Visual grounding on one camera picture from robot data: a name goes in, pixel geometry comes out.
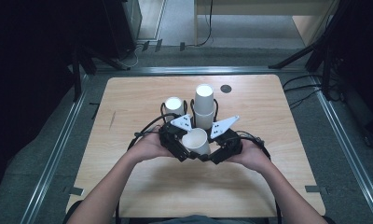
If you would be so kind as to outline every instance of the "black tape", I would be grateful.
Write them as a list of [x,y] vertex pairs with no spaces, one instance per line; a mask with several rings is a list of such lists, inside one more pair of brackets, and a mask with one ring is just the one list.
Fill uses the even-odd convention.
[[146,51],[148,50],[148,47],[149,47],[149,41],[146,41],[143,45],[143,51]]
[[158,40],[157,47],[155,48],[155,52],[160,51],[160,48],[161,48],[161,42],[162,42],[162,41],[163,41],[163,39]]
[[76,188],[76,187],[72,187],[72,188],[65,187],[63,192],[66,192],[70,195],[82,196],[82,194],[84,193],[84,190]]
[[180,51],[184,51],[185,49],[186,49],[186,42],[181,42]]
[[89,103],[89,105],[97,105],[96,109],[94,110],[93,116],[91,119],[96,119],[97,112],[99,111],[100,104],[99,103]]
[[326,187],[319,187],[319,186],[305,186],[306,192],[308,193],[322,193],[328,194],[328,190]]

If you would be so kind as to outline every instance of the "forearm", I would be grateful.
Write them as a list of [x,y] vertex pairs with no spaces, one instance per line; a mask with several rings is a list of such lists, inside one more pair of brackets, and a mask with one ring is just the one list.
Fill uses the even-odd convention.
[[68,223],[110,223],[135,164],[127,154],[121,157],[85,198]]
[[288,223],[326,223],[318,212],[291,186],[274,164],[261,173]]

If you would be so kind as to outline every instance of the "stacked cups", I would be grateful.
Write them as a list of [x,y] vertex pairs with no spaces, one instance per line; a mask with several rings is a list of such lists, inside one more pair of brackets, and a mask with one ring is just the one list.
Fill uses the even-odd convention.
[[[170,97],[164,103],[166,114],[174,113],[177,115],[185,115],[183,101],[178,97]],[[166,122],[174,119],[173,116],[166,117]]]
[[196,88],[195,103],[196,127],[208,130],[213,126],[214,119],[214,90],[208,84],[200,84]]

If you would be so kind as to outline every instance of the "wooden table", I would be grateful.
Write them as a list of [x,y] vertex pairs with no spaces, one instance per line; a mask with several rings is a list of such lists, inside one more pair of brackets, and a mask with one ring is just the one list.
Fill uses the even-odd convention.
[[[232,130],[261,137],[272,161],[320,214],[325,207],[279,79],[274,75],[195,77],[115,77],[108,81],[91,131],[68,208],[82,200],[125,153],[135,132],[160,115],[160,104],[178,96],[190,102],[201,83],[214,87],[218,119],[241,118]],[[222,85],[232,88],[221,92]],[[239,164],[158,158],[133,170],[120,198],[122,217],[275,217],[265,180]]]
[[[195,45],[198,44],[198,15],[210,14],[210,0],[195,0]],[[306,46],[325,27],[338,0],[215,0],[213,15],[290,15]]]

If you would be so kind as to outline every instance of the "black dot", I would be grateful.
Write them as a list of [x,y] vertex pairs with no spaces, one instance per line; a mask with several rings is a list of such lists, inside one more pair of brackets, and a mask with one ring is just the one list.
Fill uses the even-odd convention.
[[232,91],[232,88],[229,85],[223,85],[221,86],[221,91],[223,93],[230,93]]

